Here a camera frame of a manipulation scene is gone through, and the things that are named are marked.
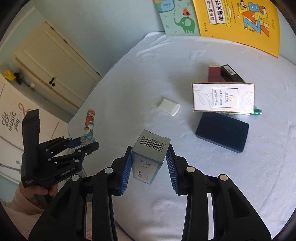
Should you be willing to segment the person's left hand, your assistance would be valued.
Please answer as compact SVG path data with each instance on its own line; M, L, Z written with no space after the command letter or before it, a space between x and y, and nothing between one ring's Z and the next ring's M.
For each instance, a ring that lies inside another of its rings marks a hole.
M39 196L44 196L44 195L50 195L51 197L55 197L55 195L58 193L58 184L51 186L50 188L45 188L41 186L30 186L25 188L22 184L20 183L20 191L22 195L34 206L38 208L45 208L45 205L41 202L41 199Z

